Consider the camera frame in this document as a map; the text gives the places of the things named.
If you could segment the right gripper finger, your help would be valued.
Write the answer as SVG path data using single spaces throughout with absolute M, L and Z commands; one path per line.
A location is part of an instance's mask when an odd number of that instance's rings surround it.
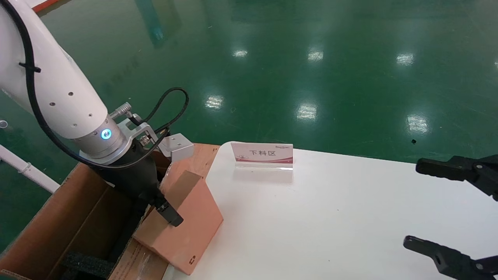
M 416 172 L 454 181 L 468 181 L 475 188 L 498 200 L 498 155 L 484 158 L 453 156 L 448 161 L 420 158 Z
M 498 274 L 496 255 L 472 259 L 453 248 L 414 236 L 406 236 L 403 246 L 431 258 L 440 274 L 456 280 L 494 280 Z

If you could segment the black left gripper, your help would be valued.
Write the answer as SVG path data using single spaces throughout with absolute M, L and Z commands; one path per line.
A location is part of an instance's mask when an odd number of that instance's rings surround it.
M 183 217 L 167 201 L 160 191 L 160 181 L 157 177 L 156 163 L 153 156 L 142 159 L 148 151 L 134 139 L 128 151 L 116 160 L 111 166 L 125 165 L 139 160 L 132 167 L 122 169 L 104 170 L 92 167 L 106 182 L 114 185 L 120 193 L 126 195 L 134 203 L 135 208 L 144 210 L 148 205 L 155 207 L 156 211 L 170 225 L 178 227 L 184 221 Z

